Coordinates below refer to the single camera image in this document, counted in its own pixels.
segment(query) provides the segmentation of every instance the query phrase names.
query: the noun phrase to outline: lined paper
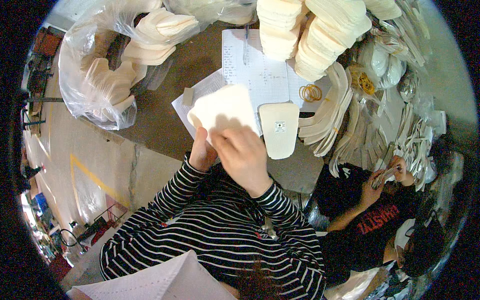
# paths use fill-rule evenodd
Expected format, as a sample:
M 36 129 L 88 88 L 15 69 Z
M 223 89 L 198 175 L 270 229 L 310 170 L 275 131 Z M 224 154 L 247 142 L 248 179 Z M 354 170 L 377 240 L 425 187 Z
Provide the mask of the lined paper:
M 222 31 L 222 69 L 225 84 L 245 84 L 248 86 L 253 109 L 265 103 L 292 102 L 300 111 L 315 112 L 320 101 L 309 103 L 299 96 L 303 85 L 313 84 L 298 76 L 293 67 L 295 58 L 285 61 L 269 59 L 262 53 L 260 30 L 248 31 L 248 63 L 243 63 L 245 42 L 244 29 Z M 330 89 L 327 76 L 316 82 L 325 96 Z
M 178 116 L 183 122 L 183 125 L 185 125 L 185 128 L 187 128 L 193 139 L 195 139 L 196 130 L 195 127 L 188 122 L 188 112 L 193 108 L 195 101 L 197 101 L 198 98 L 216 92 L 218 89 L 223 87 L 223 85 L 222 69 L 218 69 L 193 86 L 193 101 L 191 106 L 183 104 L 183 94 L 172 102 L 173 108 L 177 112 Z

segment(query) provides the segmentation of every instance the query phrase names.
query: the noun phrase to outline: blue container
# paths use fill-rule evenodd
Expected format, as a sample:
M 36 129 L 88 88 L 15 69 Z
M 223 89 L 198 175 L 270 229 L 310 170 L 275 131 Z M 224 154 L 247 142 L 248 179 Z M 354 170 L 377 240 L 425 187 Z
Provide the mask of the blue container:
M 35 196 L 35 200 L 38 204 L 38 207 L 40 208 L 40 211 L 44 213 L 48 207 L 47 200 L 45 199 L 45 196 L 41 192 L 40 194 L 37 194 Z

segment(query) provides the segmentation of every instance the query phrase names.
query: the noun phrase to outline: striped shirt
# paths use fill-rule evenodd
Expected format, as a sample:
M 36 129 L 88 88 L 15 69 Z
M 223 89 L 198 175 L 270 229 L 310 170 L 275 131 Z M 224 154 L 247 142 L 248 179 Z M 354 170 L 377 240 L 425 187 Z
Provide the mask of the striped shirt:
M 194 250 L 213 277 L 234 288 L 239 270 L 252 270 L 260 260 L 282 298 L 319 299 L 324 275 L 319 241 L 282 189 L 274 183 L 251 198 L 221 164 L 202 173 L 188 158 L 148 207 L 137 210 L 103 245 L 103 278 L 132 274 Z M 264 216 L 272 219 L 278 240 L 262 230 Z

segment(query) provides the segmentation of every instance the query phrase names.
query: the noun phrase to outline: dark hair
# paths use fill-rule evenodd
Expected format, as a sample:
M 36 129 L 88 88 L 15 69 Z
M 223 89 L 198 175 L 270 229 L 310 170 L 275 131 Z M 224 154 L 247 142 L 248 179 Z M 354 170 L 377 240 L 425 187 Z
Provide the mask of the dark hair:
M 444 249 L 444 231 L 436 214 L 425 227 L 423 222 L 415 226 L 408 241 L 410 248 L 405 255 L 402 271 L 410 277 L 427 273 L 438 261 Z
M 253 270 L 238 271 L 237 290 L 239 300 L 281 300 L 279 289 L 269 272 L 262 270 L 260 260 L 253 264 Z

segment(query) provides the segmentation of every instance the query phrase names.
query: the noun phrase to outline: woman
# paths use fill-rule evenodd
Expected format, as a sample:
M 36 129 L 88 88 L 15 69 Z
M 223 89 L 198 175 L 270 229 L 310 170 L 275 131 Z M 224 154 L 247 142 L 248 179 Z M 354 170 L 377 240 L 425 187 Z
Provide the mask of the woman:
M 194 250 L 238 299 L 319 299 L 324 271 L 318 239 L 268 176 L 263 142 L 250 129 L 212 132 L 213 147 L 206 137 L 198 128 L 180 170 L 103 246 L 104 279 Z M 217 155 L 222 164 L 212 167 Z M 278 240 L 262 230 L 265 216 Z
M 395 181 L 382 182 L 376 190 L 372 183 L 384 170 L 370 173 L 345 164 L 340 178 L 334 178 L 326 165 L 320 174 L 312 201 L 332 218 L 320 239 L 328 287 L 346 282 L 351 270 L 363 272 L 392 260 L 402 265 L 405 244 L 398 247 L 395 237 L 405 221 L 415 218 L 422 193 L 415 192 L 415 178 L 403 158 L 394 156 L 388 166 L 395 168 Z

